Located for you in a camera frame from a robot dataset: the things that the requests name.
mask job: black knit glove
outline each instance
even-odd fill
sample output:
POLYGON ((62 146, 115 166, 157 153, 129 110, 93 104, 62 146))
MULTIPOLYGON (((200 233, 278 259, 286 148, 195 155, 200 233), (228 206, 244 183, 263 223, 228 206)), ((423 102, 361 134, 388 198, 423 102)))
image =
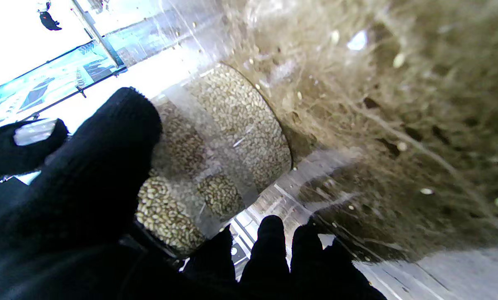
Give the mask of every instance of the black knit glove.
POLYGON ((18 129, 45 121, 23 121, 0 127, 0 176, 33 171, 43 165, 49 154, 64 144, 68 129, 61 119, 57 119, 53 132, 47 139, 28 145, 17 145, 15 133, 18 129))
POLYGON ((162 130, 154 106, 121 88, 59 148, 0 218, 0 253, 117 243, 133 220, 162 130))

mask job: dried grass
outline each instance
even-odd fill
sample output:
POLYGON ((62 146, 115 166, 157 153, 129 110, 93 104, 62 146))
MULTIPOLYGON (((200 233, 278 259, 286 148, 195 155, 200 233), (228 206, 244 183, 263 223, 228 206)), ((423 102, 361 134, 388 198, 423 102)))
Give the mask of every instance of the dried grass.
POLYGON ((262 87, 283 126, 354 156, 331 193, 361 192, 388 242, 419 255, 433 240, 498 243, 498 0, 223 2, 228 63, 262 87), (363 30, 367 45, 350 50, 363 30))

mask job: gloved hand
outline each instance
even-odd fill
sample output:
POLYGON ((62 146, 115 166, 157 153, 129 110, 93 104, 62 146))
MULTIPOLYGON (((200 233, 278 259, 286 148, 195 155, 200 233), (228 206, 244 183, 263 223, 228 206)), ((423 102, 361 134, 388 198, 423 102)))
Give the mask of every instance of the gloved hand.
MULTIPOLYGON (((184 273, 209 285, 234 289, 230 260, 232 236, 228 228, 190 258, 184 273)), ((291 272, 286 262, 284 226, 277 216, 264 218, 251 250, 238 292, 243 298, 385 300, 352 264, 351 256, 335 239, 323 249, 312 224, 297 228, 293 237, 291 272)))
POLYGON ((0 176, 33 171, 68 137, 61 119, 22 121, 0 127, 0 176))

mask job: finger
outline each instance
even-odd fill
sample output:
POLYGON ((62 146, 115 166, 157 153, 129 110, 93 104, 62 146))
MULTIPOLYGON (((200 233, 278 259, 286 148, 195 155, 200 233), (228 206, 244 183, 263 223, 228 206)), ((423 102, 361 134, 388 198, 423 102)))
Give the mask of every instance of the finger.
POLYGON ((235 281, 231 247, 232 234, 228 225, 190 257, 183 272, 197 280, 235 281))
POLYGON ((323 246, 313 225, 295 230, 291 246, 291 275, 300 292, 307 292, 325 282, 327 265, 323 259, 323 246))
POLYGON ((277 216, 268 216, 260 223, 258 239, 240 282, 273 293, 283 289, 288 280, 283 222, 277 216))

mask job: black glove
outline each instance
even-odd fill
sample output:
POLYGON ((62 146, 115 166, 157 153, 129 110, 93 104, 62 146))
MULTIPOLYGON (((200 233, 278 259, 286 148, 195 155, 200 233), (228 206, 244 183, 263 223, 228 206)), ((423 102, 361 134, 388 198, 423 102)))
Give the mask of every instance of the black glove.
POLYGON ((45 121, 24 121, 0 127, 0 176, 33 171, 43 165, 49 154, 64 144, 68 129, 61 119, 56 120, 53 132, 47 139, 21 146, 15 142, 17 130, 25 125, 45 121))

